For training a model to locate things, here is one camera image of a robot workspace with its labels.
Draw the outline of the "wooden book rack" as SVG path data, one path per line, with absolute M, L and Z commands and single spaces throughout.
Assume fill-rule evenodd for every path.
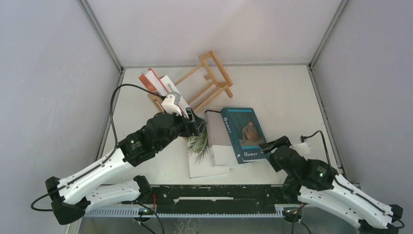
M 183 75 L 183 77 L 177 81 L 172 81 L 181 94 L 184 88 L 187 93 L 189 92 L 189 88 L 195 88 L 195 91 L 197 92 L 196 94 L 193 94 L 191 97 L 182 97 L 196 113 L 207 107 L 218 95 L 223 92 L 225 92 L 229 98 L 233 97 L 230 90 L 233 82 L 216 53 L 214 51 L 209 51 L 201 54 L 199 56 L 199 61 L 200 63 L 188 73 Z M 198 71 L 200 69 L 205 71 L 202 79 L 187 83 L 187 86 L 185 87 L 180 85 L 193 74 L 200 76 L 201 73 Z M 164 110 L 161 106 L 162 99 L 156 91 L 148 94 L 148 98 L 159 111 Z

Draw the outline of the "teal Humor book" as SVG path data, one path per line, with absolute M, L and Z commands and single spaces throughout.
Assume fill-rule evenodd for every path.
M 254 110 L 225 107 L 221 115 L 238 164 L 264 160 L 259 145 L 267 141 Z

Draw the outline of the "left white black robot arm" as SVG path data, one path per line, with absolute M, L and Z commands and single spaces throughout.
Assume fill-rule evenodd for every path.
M 160 112 L 139 130 L 121 140 L 114 151 L 66 178 L 45 181 L 52 212 L 60 225 L 70 224 L 87 212 L 120 201 L 147 203 L 152 190 L 144 176 L 123 184 L 104 186 L 108 179 L 152 159 L 178 137 L 199 136 L 206 121 L 187 108 L 188 117 Z

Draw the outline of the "coffee cover white book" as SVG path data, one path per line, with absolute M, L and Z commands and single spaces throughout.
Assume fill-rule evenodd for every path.
M 165 75 L 160 77 L 160 81 L 163 84 L 164 88 L 169 92 L 169 93 L 174 93 L 179 95 L 179 107 L 180 109 L 186 113 L 186 108 L 189 107 L 188 103 L 186 100 L 182 97 L 180 91 L 177 89 L 175 84 L 171 81 L 171 79 Z

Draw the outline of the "orange cover book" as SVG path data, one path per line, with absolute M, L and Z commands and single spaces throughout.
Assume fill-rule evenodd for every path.
M 151 68 L 142 72 L 139 76 L 139 80 L 146 89 L 151 92 L 156 91 L 161 96 L 166 96 L 168 94 L 167 89 L 163 86 L 162 82 Z

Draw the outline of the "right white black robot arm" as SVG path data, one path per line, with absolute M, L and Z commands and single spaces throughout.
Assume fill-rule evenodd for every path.
M 286 136 L 260 144 L 267 160 L 276 171 L 287 177 L 281 188 L 288 203 L 318 207 L 340 217 L 362 234 L 397 234 L 405 225 L 403 208 L 386 205 L 364 193 L 331 166 L 329 161 L 306 159 L 310 152 L 306 136 L 300 144 L 291 144 Z

